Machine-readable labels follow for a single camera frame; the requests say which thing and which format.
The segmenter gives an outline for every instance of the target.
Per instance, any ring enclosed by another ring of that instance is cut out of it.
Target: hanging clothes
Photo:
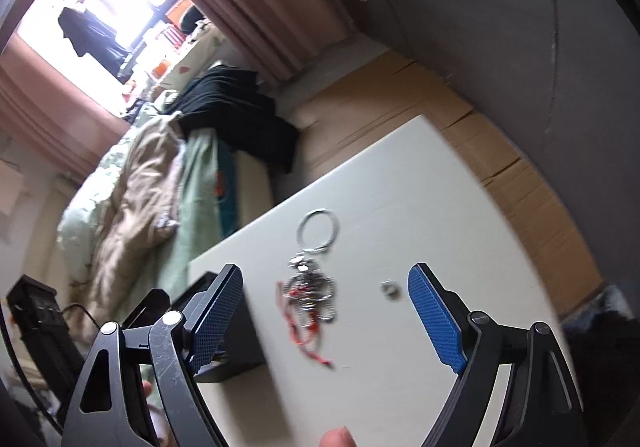
[[[79,12],[66,6],[58,16],[58,24],[64,38],[71,41],[78,57],[86,54],[93,56],[119,82],[127,82],[129,77],[118,78],[118,72],[129,51],[116,42],[116,31],[113,28],[88,10]]]
[[[258,93],[255,72],[219,65],[192,80],[165,110],[182,112],[180,128],[214,128],[220,140],[290,172],[299,132],[275,114],[272,98]]]

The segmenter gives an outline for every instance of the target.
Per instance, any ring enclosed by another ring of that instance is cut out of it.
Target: metal key ring
[[[305,225],[307,221],[313,218],[314,216],[317,216],[318,214],[326,214],[327,216],[329,216],[329,219],[331,220],[331,224],[332,224],[331,235],[329,236],[329,239],[327,239],[327,241],[322,245],[320,245],[319,247],[309,248],[309,247],[306,247],[305,239],[302,234],[304,233]],[[338,237],[339,230],[340,230],[340,221],[338,221],[338,218],[332,211],[330,211],[328,208],[316,208],[316,210],[312,210],[304,218],[302,218],[302,221],[300,221],[300,224],[298,225],[298,230],[296,232],[298,245],[302,249],[302,251],[306,253],[324,252],[324,250],[329,249],[329,247],[331,247],[331,245],[334,243],[335,238]]]

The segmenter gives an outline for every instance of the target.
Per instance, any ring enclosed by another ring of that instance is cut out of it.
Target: red string
[[[282,310],[282,315],[287,321],[287,327],[289,328],[289,338],[291,339],[291,342],[293,342],[298,348],[300,348],[300,351],[302,351],[310,359],[316,361],[319,364],[322,364],[323,366],[334,367],[334,364],[331,361],[328,361],[327,359],[318,355],[315,351],[311,351],[306,347],[306,345],[310,344],[318,337],[318,334],[320,332],[320,321],[318,319],[318,313],[310,313],[311,322],[307,327],[306,337],[302,339],[300,337],[300,329],[291,310],[292,303],[290,303],[289,300],[284,297],[284,293],[282,292],[282,282],[278,281],[278,283],[276,284],[276,288],[276,303],[278,305],[278,308]],[[289,290],[290,297],[297,297],[301,293],[302,292],[296,288]]]

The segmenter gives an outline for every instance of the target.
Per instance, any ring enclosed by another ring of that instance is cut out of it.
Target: orange item
[[[162,76],[166,73],[166,71],[169,69],[169,66],[171,65],[171,63],[167,60],[167,59],[162,59],[162,61],[160,62],[160,64],[158,64],[153,71],[151,72],[151,74],[153,75],[153,77],[156,80],[160,80],[160,78],[162,78]]]

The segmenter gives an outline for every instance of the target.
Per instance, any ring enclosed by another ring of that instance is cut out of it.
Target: metal nut
[[[400,286],[396,281],[385,281],[380,287],[388,299],[396,299],[400,295]]]

